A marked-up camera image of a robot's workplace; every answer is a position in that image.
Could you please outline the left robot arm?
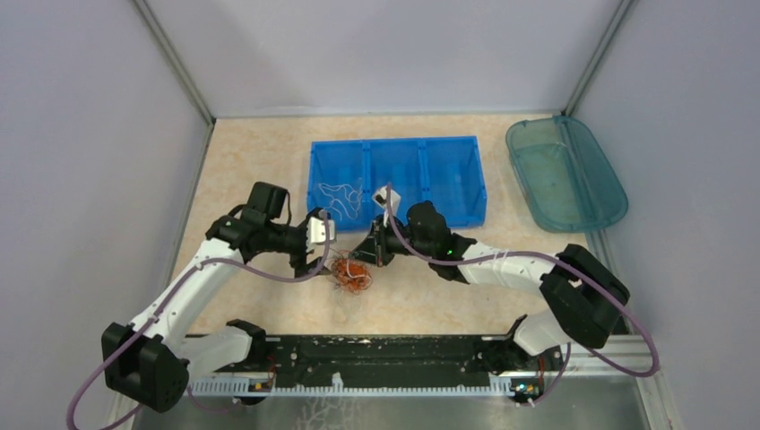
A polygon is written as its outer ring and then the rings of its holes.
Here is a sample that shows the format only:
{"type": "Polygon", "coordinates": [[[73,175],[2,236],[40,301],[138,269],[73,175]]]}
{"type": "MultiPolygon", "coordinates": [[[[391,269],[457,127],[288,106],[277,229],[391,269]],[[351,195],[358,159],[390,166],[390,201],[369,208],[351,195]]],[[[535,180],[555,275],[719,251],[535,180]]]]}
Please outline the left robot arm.
{"type": "Polygon", "coordinates": [[[329,212],[311,210],[296,226],[278,221],[287,189],[257,182],[246,202],[216,219],[195,255],[164,291],[130,323],[112,323],[101,337],[109,389],[156,412],[172,409],[197,379],[223,367],[271,367],[266,332],[240,319],[209,335],[188,333],[200,313],[238,272],[300,283],[324,273],[337,233],[329,212]]]}

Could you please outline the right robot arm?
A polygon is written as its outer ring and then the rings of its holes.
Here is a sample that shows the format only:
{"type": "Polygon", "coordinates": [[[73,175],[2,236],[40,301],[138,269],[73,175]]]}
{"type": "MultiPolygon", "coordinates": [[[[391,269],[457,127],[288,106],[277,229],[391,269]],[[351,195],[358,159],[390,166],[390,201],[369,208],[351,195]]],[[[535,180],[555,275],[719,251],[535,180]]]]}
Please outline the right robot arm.
{"type": "Polygon", "coordinates": [[[407,221],[377,216],[351,258],[388,265],[397,255],[421,256],[440,278],[492,285],[542,297],[547,310],[520,318],[507,334],[505,359],[527,369],[550,348],[575,342],[602,348],[614,331],[630,292],[585,247],[570,244],[555,255],[485,245],[454,233],[430,201],[416,203],[407,221]]]}

